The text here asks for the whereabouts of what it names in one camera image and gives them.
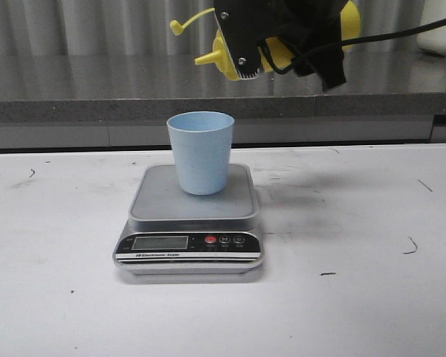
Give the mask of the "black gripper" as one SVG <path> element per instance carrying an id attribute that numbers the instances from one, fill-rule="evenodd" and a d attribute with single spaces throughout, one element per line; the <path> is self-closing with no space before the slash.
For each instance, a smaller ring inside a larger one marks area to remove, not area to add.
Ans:
<path id="1" fill-rule="evenodd" d="M 231 80 L 252 80 L 261 73 L 285 74 L 297 52 L 282 38 L 302 25 L 311 39 L 297 48 L 295 74 L 315 74 L 323 91 L 346 82 L 341 46 L 341 12 L 347 0 L 214 1 L 221 44 L 229 61 L 224 73 Z"/>

